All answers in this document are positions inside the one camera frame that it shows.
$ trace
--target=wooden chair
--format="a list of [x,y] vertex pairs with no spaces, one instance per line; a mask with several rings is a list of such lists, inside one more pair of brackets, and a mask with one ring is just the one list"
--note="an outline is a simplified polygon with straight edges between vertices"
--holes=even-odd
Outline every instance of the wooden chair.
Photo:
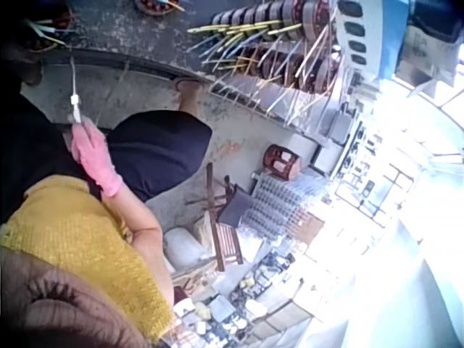
[[[207,197],[189,201],[186,204],[206,202],[217,258],[217,269],[224,272],[225,266],[228,264],[242,265],[244,263],[236,228],[239,226],[240,217],[251,207],[252,198],[238,185],[232,185],[228,175],[224,178],[224,182],[214,178],[212,163],[207,164],[206,173]],[[215,196],[214,183],[223,187],[225,193]]]

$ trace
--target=pink rubber glove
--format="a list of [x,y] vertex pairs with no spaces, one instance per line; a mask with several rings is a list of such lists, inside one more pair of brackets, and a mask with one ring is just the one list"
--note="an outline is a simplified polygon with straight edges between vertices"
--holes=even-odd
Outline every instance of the pink rubber glove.
[[114,196],[123,179],[118,175],[109,156],[107,140],[103,133],[90,121],[72,125],[71,153],[75,161],[82,164],[88,176],[95,180],[103,193]]

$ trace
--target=person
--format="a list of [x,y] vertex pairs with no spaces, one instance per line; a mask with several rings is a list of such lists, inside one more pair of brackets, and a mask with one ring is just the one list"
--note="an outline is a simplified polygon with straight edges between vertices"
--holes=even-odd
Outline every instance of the person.
[[1,72],[2,325],[23,347],[145,347],[171,323],[173,284],[144,202],[199,169],[204,86],[178,80],[178,111],[132,115],[107,137],[76,123],[70,152],[20,82]]

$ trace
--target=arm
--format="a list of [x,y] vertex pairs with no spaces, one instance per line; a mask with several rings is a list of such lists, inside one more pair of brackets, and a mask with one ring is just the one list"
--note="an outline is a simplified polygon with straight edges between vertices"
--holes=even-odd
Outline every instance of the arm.
[[143,257],[167,303],[174,305],[173,281],[162,252],[162,229],[152,211],[123,183],[107,200],[133,233],[132,247]]
[[132,247],[142,256],[167,303],[173,306],[173,282],[162,252],[162,229],[152,211],[128,188],[111,163],[104,135],[85,120],[72,127],[72,156],[101,186],[107,202],[115,208],[133,233]]

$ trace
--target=concrete floor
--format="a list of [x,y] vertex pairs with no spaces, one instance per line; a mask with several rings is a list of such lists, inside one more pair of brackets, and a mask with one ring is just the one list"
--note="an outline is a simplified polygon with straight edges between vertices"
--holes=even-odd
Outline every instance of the concrete floor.
[[[134,112],[177,108],[178,94],[169,81],[137,72],[127,72],[120,79],[122,73],[102,67],[77,67],[83,114],[92,120],[99,118],[98,126],[113,128]],[[22,92],[52,122],[68,123],[71,86],[69,66],[48,66],[41,84],[33,88],[25,86]],[[190,180],[147,203],[164,231],[189,225],[199,215],[199,205],[186,207],[184,202],[204,197],[207,162],[215,163],[216,177],[229,174],[234,183],[251,189],[250,175],[261,168],[264,151],[272,143],[287,146],[306,160],[315,151],[315,143],[216,96],[203,97],[199,118],[213,129],[202,169]]]

